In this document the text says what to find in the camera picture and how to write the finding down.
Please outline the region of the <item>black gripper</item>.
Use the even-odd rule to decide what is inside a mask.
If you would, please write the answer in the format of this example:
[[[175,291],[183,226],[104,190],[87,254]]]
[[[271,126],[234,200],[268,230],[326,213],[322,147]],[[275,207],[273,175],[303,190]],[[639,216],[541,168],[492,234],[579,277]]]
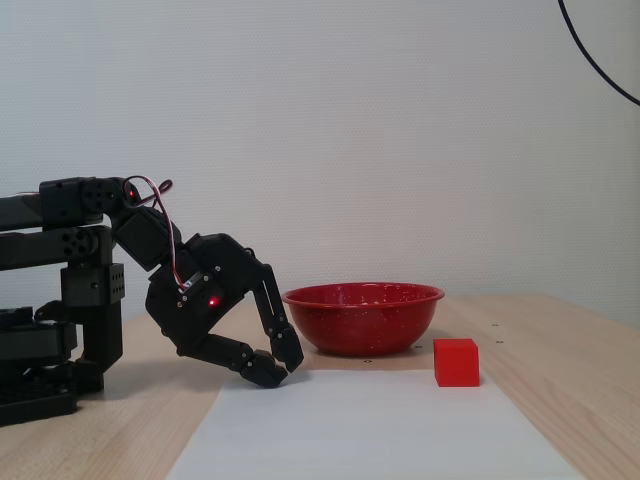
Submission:
[[[186,356],[237,372],[264,388],[276,388],[303,362],[295,328],[289,322],[273,269],[227,234],[194,235],[178,249],[175,282],[168,266],[151,277],[145,307],[164,336]],[[213,326],[252,291],[271,353],[215,334]]]

